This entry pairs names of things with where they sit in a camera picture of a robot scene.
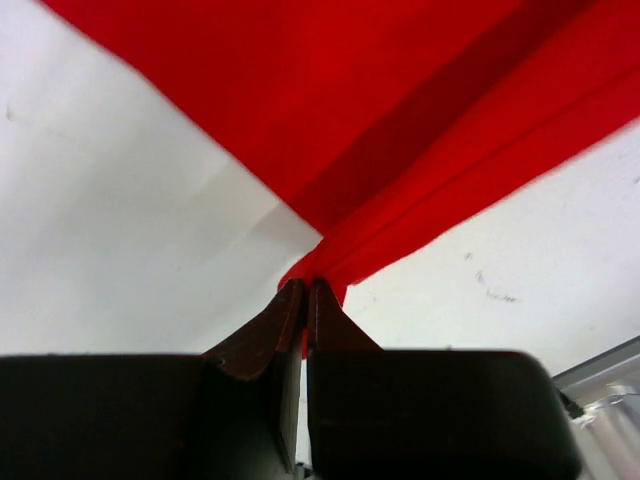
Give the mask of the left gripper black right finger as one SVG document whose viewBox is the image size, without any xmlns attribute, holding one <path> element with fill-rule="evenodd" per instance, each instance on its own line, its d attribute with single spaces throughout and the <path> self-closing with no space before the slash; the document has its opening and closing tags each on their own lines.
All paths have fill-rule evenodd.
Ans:
<svg viewBox="0 0 640 480">
<path fill-rule="evenodd" d="M 308 425 L 323 479 L 575 479 L 562 403 L 532 356 L 385 350 L 328 282 L 308 306 Z"/>
</svg>

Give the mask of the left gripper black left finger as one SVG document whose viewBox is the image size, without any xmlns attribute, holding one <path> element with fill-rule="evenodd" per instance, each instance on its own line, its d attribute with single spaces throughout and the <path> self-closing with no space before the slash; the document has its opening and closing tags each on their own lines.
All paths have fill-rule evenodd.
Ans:
<svg viewBox="0 0 640 480">
<path fill-rule="evenodd" d="M 305 285 L 200 355 L 5 356 L 5 479 L 288 479 Z"/>
</svg>

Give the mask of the red t shirt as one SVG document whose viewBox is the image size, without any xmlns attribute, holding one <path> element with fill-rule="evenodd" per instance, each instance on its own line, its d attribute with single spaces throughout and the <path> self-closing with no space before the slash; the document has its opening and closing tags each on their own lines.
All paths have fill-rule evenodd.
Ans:
<svg viewBox="0 0 640 480">
<path fill-rule="evenodd" d="M 639 115 L 635 1 L 53 1 L 302 219 L 339 292 Z"/>
</svg>

